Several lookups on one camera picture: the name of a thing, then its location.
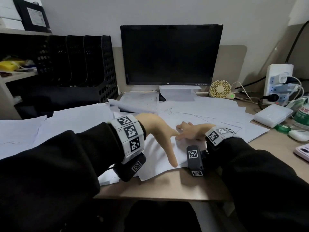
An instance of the black computer monitor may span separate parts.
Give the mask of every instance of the black computer monitor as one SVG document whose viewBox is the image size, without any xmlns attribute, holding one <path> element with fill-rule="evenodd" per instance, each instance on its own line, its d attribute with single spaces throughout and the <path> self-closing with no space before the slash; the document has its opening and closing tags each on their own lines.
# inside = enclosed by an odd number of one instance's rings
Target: black computer monitor
<svg viewBox="0 0 309 232">
<path fill-rule="evenodd" d="M 209 85 L 223 25 L 121 26 L 127 84 Z"/>
</svg>

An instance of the black sleeve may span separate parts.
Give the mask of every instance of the black sleeve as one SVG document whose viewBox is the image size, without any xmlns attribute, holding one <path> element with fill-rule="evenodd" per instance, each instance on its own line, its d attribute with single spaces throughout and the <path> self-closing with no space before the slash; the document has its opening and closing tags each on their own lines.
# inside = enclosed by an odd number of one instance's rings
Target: black sleeve
<svg viewBox="0 0 309 232">
<path fill-rule="evenodd" d="M 51 230 L 99 193 L 98 176 L 123 158 L 116 130 L 102 123 L 2 159 L 0 218 L 18 231 Z"/>
<path fill-rule="evenodd" d="M 309 231 L 309 184 L 290 166 L 241 138 L 217 147 L 207 141 L 207 149 L 222 166 L 222 179 L 248 231 Z"/>
</svg>

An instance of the small yellow fan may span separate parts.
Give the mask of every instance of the small yellow fan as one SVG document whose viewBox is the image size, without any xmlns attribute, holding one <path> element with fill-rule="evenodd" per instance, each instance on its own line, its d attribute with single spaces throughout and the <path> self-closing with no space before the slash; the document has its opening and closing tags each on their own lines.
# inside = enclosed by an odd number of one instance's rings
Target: small yellow fan
<svg viewBox="0 0 309 232">
<path fill-rule="evenodd" d="M 234 94 L 231 93 L 231 85 L 225 80 L 217 80 L 211 84 L 209 94 L 214 98 L 229 98 L 233 99 Z"/>
</svg>

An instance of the black pants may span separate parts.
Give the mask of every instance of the black pants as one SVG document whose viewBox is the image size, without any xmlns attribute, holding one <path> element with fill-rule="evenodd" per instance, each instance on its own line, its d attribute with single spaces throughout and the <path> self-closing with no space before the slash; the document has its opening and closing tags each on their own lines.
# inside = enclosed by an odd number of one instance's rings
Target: black pants
<svg viewBox="0 0 309 232">
<path fill-rule="evenodd" d="M 201 232 L 195 211 L 188 202 L 140 200 L 133 205 L 125 232 Z"/>
</svg>

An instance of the white wristband with markers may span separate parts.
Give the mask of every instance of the white wristband with markers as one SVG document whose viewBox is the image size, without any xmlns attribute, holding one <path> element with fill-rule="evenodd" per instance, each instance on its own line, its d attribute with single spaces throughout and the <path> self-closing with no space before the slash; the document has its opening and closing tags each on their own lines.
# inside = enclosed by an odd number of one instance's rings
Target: white wristband with markers
<svg viewBox="0 0 309 232">
<path fill-rule="evenodd" d="M 206 133 L 206 137 L 212 142 L 214 146 L 217 146 L 224 139 L 239 136 L 232 129 L 224 128 L 221 126 L 214 126 Z"/>
<path fill-rule="evenodd" d="M 125 157 L 122 164 L 127 163 L 140 154 L 145 146 L 144 132 L 138 120 L 131 114 L 108 122 L 117 131 L 122 143 Z"/>
</svg>

